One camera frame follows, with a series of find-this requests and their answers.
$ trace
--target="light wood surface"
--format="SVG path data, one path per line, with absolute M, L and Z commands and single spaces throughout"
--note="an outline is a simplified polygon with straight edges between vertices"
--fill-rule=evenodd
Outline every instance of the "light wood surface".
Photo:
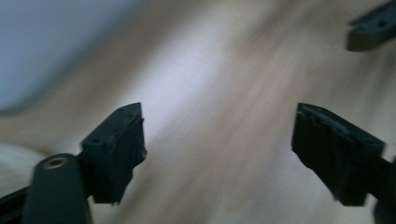
M 141 102 L 147 160 L 120 206 L 92 204 L 95 223 L 373 223 L 375 200 L 334 202 L 290 139 L 304 102 L 396 154 L 396 42 L 344 49 L 347 23 L 383 2 L 148 1 L 44 100 L 0 117 L 0 140 L 77 154 L 115 108 Z

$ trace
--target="clamp jaw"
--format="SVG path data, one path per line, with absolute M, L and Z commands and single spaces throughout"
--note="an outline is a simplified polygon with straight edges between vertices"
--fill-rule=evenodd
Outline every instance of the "clamp jaw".
M 381 158 L 385 143 L 324 108 L 299 104 L 292 151 L 344 206 L 378 202 L 376 224 L 396 223 L 396 160 Z
M 140 104 L 114 111 L 81 143 L 77 156 L 40 162 L 31 186 L 0 199 L 0 224 L 92 223 L 87 203 L 120 203 L 147 155 Z
M 365 51 L 381 46 L 396 36 L 396 0 L 374 9 L 350 23 L 346 49 Z

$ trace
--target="wood grain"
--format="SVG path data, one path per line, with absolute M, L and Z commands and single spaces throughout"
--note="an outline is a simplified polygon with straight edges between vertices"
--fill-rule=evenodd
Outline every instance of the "wood grain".
M 0 118 L 0 139 L 78 153 L 115 108 L 142 102 L 148 158 L 120 206 L 92 205 L 95 223 L 373 223 L 375 200 L 334 202 L 290 139 L 304 102 L 395 156 L 396 42 L 344 49 L 347 23 L 379 4 L 148 1 L 43 101 Z

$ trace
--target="round hole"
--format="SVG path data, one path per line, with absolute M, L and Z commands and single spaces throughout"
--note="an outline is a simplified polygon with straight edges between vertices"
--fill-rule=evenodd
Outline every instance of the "round hole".
M 57 157 L 44 163 L 44 168 L 47 170 L 56 169 L 67 164 L 66 157 Z

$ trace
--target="wooden floor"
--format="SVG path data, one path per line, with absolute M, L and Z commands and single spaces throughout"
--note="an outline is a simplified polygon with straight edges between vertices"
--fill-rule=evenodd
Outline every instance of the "wooden floor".
M 148 1 L 42 101 L 0 117 L 1 141 L 35 150 L 0 147 L 0 193 L 27 184 L 39 158 L 77 154 L 115 108 L 141 102 L 147 160 L 120 206 L 91 206 L 95 223 L 373 223 L 375 200 L 334 202 L 290 139 L 304 102 L 396 155 L 396 42 L 345 50 L 347 23 L 383 2 Z

